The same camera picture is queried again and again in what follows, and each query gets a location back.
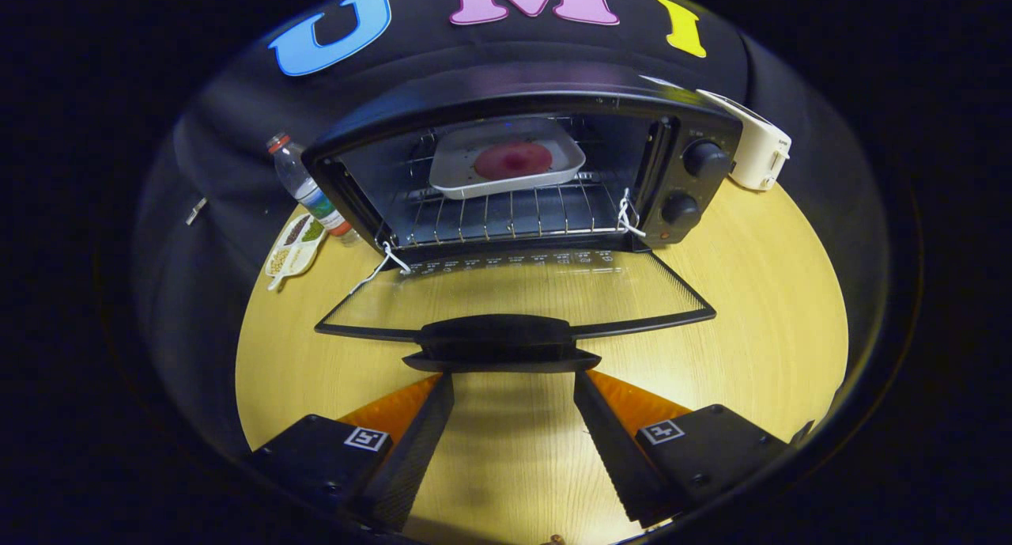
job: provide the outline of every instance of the table surface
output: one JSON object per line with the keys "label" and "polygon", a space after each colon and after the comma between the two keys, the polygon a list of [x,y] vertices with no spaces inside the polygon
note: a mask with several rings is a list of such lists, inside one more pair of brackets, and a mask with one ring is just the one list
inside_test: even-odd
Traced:
{"label": "table surface", "polygon": [[[292,216],[304,213],[297,206]],[[722,403],[781,440],[825,415],[844,376],[843,296],[819,238],[779,186],[726,180],[690,235],[657,256],[716,308],[712,321],[582,340],[597,371],[688,408]],[[302,416],[337,419],[424,379],[413,344],[313,331],[381,257],[327,238],[314,265],[268,292],[261,271],[236,358],[251,448]],[[474,286],[488,286],[481,278]],[[584,295],[591,295],[588,283]],[[573,375],[453,378],[455,405],[422,482],[409,537],[430,543],[611,543],[638,535],[573,404]]]}

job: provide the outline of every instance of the black knob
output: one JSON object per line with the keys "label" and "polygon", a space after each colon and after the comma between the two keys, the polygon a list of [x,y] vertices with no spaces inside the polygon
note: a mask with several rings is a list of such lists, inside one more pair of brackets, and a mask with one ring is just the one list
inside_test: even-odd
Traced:
{"label": "black knob", "polygon": [[688,193],[675,191],[661,207],[661,217],[672,225],[675,232],[687,232],[699,222],[702,212],[699,203]]}
{"label": "black knob", "polygon": [[712,142],[693,144],[684,156],[685,170],[697,180],[720,184],[731,173],[731,156]]}

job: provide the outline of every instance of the oven rack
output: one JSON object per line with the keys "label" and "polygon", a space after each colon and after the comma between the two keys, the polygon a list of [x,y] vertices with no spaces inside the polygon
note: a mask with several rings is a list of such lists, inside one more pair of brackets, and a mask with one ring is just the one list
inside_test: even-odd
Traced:
{"label": "oven rack", "polygon": [[448,199],[427,185],[438,133],[434,129],[415,145],[408,165],[409,186],[394,195],[399,209],[407,207],[408,223],[400,229],[403,241],[392,231],[396,249],[443,246],[451,243],[502,242],[524,238],[624,233],[618,221],[620,194],[610,189],[603,171],[592,169],[592,148],[601,143],[580,119],[556,117],[588,153],[588,164],[571,181],[509,191],[480,198]]}

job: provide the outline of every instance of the white string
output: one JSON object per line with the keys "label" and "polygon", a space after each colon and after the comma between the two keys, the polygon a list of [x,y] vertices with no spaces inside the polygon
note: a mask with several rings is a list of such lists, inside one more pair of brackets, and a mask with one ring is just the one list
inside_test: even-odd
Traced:
{"label": "white string", "polygon": [[348,296],[351,296],[352,293],[355,292],[355,290],[357,290],[358,288],[361,288],[361,286],[363,285],[363,283],[371,281],[372,278],[376,278],[376,274],[380,274],[380,271],[383,270],[383,267],[386,267],[387,261],[391,260],[391,258],[394,259],[395,263],[400,264],[401,267],[403,268],[403,270],[401,271],[402,275],[411,274],[411,268],[409,268],[408,265],[404,263],[404,260],[401,260],[397,256],[394,256],[394,251],[392,251],[390,249],[390,243],[389,242],[383,243],[383,249],[385,251],[387,251],[387,256],[384,256],[383,260],[380,261],[380,265],[378,265],[378,267],[376,267],[376,270],[372,271],[372,274],[369,274],[368,278],[365,278],[365,279],[363,279],[363,281],[356,283],[355,288],[351,288],[351,292],[348,292]]}
{"label": "white string", "polygon": [[637,223],[639,223],[640,213],[636,212],[636,207],[632,206],[631,202],[629,202],[628,187],[625,187],[625,193],[622,195],[622,200],[618,201],[618,224],[621,224],[623,225],[623,228],[628,229],[628,231],[631,231],[634,235],[640,235],[641,238],[646,238],[647,233],[640,231],[640,229],[637,229],[636,224],[629,223],[629,216],[628,213],[625,212],[625,209],[629,209],[631,210],[632,214],[636,214],[636,221]]}

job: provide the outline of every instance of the oven door handle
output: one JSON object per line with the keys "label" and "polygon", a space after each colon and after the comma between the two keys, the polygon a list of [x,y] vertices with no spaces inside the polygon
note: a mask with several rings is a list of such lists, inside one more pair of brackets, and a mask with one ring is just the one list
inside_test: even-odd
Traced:
{"label": "oven door handle", "polygon": [[424,326],[422,351],[404,358],[428,372],[576,372],[596,367],[599,355],[577,350],[567,321],[528,314],[481,314]]}

